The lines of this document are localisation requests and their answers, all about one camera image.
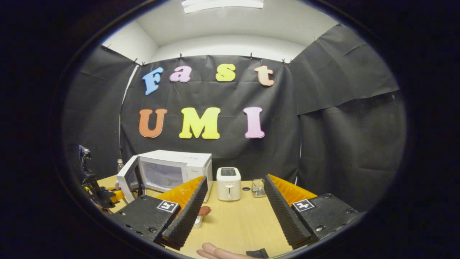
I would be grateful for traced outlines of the white microwave oven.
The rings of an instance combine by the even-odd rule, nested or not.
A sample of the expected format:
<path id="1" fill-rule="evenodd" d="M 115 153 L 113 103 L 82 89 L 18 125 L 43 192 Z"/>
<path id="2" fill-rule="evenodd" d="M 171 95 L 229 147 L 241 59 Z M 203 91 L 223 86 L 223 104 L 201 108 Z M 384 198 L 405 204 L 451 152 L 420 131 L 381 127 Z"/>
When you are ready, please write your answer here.
<path id="1" fill-rule="evenodd" d="M 131 157 L 117 174 L 117 183 L 128 202 L 140 186 L 161 193 L 200 176 L 207 179 L 207 202 L 212 189 L 212 154 L 156 150 Z"/>

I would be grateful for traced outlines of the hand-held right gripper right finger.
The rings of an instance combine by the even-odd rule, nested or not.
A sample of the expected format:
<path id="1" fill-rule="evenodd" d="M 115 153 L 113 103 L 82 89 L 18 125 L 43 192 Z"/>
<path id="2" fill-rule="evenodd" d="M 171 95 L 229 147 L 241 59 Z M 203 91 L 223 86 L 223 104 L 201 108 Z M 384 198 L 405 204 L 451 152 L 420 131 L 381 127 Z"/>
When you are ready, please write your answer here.
<path id="1" fill-rule="evenodd" d="M 315 195 L 271 174 L 264 177 L 264 190 L 293 249 L 336 233 L 360 214 L 331 193 Z"/>

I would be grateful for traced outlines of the black backdrop cloth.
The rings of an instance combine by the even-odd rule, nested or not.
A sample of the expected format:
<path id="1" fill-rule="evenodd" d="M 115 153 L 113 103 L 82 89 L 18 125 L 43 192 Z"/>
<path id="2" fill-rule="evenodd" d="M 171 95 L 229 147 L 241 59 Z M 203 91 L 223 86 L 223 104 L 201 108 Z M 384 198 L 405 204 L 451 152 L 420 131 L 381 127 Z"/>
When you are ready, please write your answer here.
<path id="1" fill-rule="evenodd" d="M 200 55 L 136 68 L 99 46 L 69 87 L 62 138 L 79 180 L 79 145 L 98 178 L 147 151 L 210 153 L 214 171 L 272 174 L 362 211 L 396 176 L 406 118 L 384 61 L 338 24 L 290 64 Z"/>

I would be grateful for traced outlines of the large ceiling light panel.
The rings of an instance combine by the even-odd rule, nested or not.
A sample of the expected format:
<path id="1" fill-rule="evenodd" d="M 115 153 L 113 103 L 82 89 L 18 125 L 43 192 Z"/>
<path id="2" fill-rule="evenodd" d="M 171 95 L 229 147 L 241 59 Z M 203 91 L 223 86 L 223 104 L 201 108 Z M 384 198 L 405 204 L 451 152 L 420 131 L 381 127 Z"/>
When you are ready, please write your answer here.
<path id="1" fill-rule="evenodd" d="M 181 4 L 186 14 L 225 7 L 243 7 L 262 9 L 265 0 L 182 0 Z"/>

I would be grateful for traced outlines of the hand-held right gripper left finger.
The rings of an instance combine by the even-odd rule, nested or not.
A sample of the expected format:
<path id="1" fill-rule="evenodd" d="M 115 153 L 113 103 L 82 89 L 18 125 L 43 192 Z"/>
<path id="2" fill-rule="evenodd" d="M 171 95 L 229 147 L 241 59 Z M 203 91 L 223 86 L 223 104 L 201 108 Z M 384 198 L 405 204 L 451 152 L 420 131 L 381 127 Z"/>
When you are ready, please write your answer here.
<path id="1" fill-rule="evenodd" d="M 111 218 L 126 231 L 149 243 L 180 250 L 184 246 L 208 192 L 200 176 L 151 197 L 140 195 Z"/>

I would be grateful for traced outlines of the white toaster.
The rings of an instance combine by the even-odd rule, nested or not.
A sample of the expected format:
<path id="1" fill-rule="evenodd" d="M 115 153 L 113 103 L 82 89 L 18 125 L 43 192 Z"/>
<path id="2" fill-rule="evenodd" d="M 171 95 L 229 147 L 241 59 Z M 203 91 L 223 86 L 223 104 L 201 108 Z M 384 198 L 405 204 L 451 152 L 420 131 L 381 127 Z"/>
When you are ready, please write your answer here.
<path id="1" fill-rule="evenodd" d="M 235 167 L 217 169 L 217 198 L 220 201 L 237 201 L 241 196 L 241 175 Z"/>

